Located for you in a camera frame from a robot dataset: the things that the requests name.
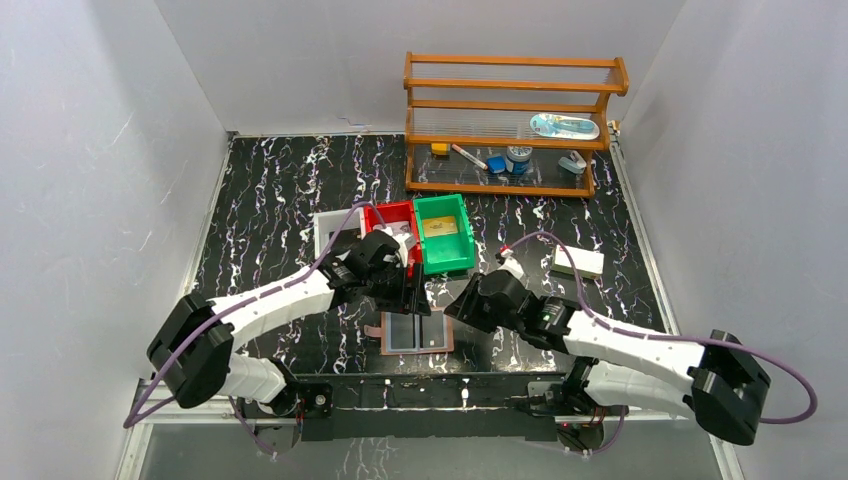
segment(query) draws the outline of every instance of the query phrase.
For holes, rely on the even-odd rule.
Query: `plastic bin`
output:
[[[409,251],[408,264],[412,265],[413,263],[421,263],[421,237],[418,236],[418,224],[415,221],[415,210],[412,206],[412,202],[381,203],[377,205],[377,210],[380,211],[380,214],[383,216],[383,220],[386,221],[386,225],[395,222],[409,223],[409,228],[412,230],[412,234],[415,236],[415,241],[417,243],[414,247],[412,247],[412,250]],[[365,208],[365,233],[370,232],[379,224],[380,221],[377,220],[377,216],[374,215],[374,211],[370,208]]]
[[[419,198],[413,201],[418,223],[424,273],[453,272],[473,268],[476,263],[474,234],[462,195]],[[439,233],[436,227],[442,228]]]

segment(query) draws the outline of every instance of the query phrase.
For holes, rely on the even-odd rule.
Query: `green bin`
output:
[[[474,234],[462,195],[419,198],[413,205],[424,273],[473,268],[476,263]]]

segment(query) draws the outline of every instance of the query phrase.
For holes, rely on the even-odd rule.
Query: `yellow block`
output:
[[[424,228],[423,233],[427,238],[452,235],[459,232],[456,227],[456,218],[452,216],[424,218],[421,220],[421,226]]]
[[[450,145],[447,143],[431,143],[430,151],[433,155],[447,155],[450,152]]]

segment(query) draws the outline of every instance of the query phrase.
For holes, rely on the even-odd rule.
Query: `blue container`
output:
[[[523,175],[530,164],[531,147],[507,147],[506,170],[513,175]]]

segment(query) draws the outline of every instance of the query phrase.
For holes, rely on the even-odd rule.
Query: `yellow sponge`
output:
[[[431,143],[430,151],[433,155],[447,155],[450,152],[450,145],[447,143]]]

